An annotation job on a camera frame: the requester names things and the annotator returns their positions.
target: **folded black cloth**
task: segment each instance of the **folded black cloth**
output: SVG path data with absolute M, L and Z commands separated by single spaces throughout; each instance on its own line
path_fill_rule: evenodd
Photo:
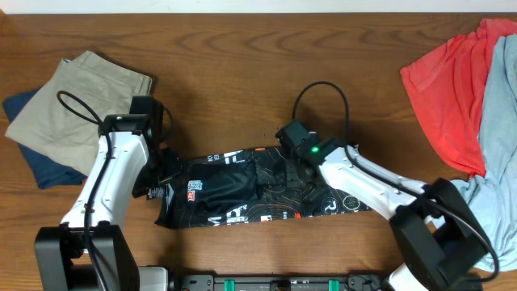
M 12 122 L 38 90 L 22 93 L 4 100 L 2 106 L 7 119 Z M 34 150 L 20 145 L 23 157 L 32 170 L 38 188 L 47 189 L 56 185 L 80 185 L 86 176 L 71 167 L 63 166 Z
M 182 162 L 156 223 L 178 229 L 369 210 L 357 198 L 303 183 L 282 148 L 239 150 Z

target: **white wall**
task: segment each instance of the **white wall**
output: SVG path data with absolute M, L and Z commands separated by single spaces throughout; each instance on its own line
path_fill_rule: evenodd
M 517 0 L 0 0 L 6 14 L 517 12 Z

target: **wooden table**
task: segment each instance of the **wooden table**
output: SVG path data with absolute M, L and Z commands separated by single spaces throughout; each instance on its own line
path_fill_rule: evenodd
M 276 144 L 299 91 L 339 84 L 351 134 L 372 161 L 414 179 L 464 178 L 435 154 L 414 116 L 399 70 L 495 15 L 16 15 L 0 18 L 0 98 L 35 89 L 61 58 L 85 50 L 155 78 L 174 114 L 170 146 L 185 157 Z M 517 20 L 515 15 L 497 15 Z M 342 136 L 330 88 L 314 88 L 300 117 Z M 8 122 L 0 112 L 0 129 Z M 33 242 L 57 226 L 81 191 L 42 191 L 18 146 L 0 144 L 0 289 L 40 289 Z M 388 222 L 374 212 L 241 226 L 168 230 L 153 224 L 159 201 L 131 200 L 125 238 L 139 265 L 178 273 L 388 274 L 402 263 Z M 517 272 L 487 290 L 517 289 Z

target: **beige cloth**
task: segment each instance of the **beige cloth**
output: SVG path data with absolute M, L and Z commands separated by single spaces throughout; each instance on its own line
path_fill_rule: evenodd
M 148 95 L 152 79 L 110 63 L 92 52 L 62 60 L 52 79 L 18 114 L 6 137 L 88 175 L 98 151 L 98 127 L 75 116 L 56 98 L 60 90 L 76 95 L 101 118 L 128 113 L 133 96 Z M 63 100 L 84 116 L 91 114 L 71 98 Z

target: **green tape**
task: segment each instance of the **green tape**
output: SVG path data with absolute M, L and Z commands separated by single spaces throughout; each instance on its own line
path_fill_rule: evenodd
M 225 291 L 235 291 L 235 281 L 225 280 Z
M 338 280 L 329 280 L 329 291 L 339 291 Z

